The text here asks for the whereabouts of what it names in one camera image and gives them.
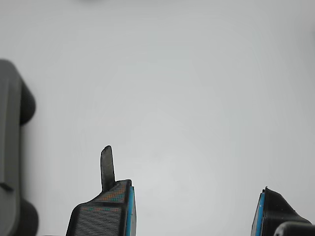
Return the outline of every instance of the blue stripe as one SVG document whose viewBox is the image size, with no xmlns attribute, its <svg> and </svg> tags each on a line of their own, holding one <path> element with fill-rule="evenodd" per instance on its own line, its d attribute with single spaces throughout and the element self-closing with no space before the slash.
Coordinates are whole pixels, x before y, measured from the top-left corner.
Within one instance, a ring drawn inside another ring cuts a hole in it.
<svg viewBox="0 0 315 236">
<path fill-rule="evenodd" d="M 134 195 L 134 189 L 133 189 L 133 187 L 130 187 L 129 201 L 128 201 L 128 213 L 127 213 L 127 224 L 126 224 L 126 236 L 130 236 L 131 214 L 132 214 L 132 207 L 133 207 L 133 195 Z"/>
<path fill-rule="evenodd" d="M 258 205 L 258 216 L 257 216 L 257 226 L 256 226 L 255 236 L 260 236 L 260 234 L 261 234 L 263 212 L 264 212 L 264 203 L 265 203 L 265 193 L 262 193 L 260 196 L 259 205 Z"/>
</svg>

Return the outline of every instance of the ridged surface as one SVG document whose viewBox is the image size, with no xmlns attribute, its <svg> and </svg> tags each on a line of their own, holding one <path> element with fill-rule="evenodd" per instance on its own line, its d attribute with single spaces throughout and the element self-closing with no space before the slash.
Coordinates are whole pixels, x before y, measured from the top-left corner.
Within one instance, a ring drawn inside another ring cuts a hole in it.
<svg viewBox="0 0 315 236">
<path fill-rule="evenodd" d="M 118 236 L 121 209 L 82 206 L 75 236 Z"/>
<path fill-rule="evenodd" d="M 119 181 L 110 191 L 100 195 L 95 201 L 107 203 L 123 203 L 125 201 L 127 181 Z"/>
</svg>

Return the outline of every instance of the white surface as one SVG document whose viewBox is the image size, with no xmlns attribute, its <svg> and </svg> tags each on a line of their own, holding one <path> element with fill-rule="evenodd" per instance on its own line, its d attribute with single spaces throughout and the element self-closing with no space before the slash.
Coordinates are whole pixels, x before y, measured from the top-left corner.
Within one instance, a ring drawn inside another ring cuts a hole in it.
<svg viewBox="0 0 315 236">
<path fill-rule="evenodd" d="M 0 56 L 37 101 L 23 128 L 38 235 L 133 180 L 137 236 L 249 235 L 268 185 L 315 223 L 315 2 L 0 0 Z"/>
</svg>

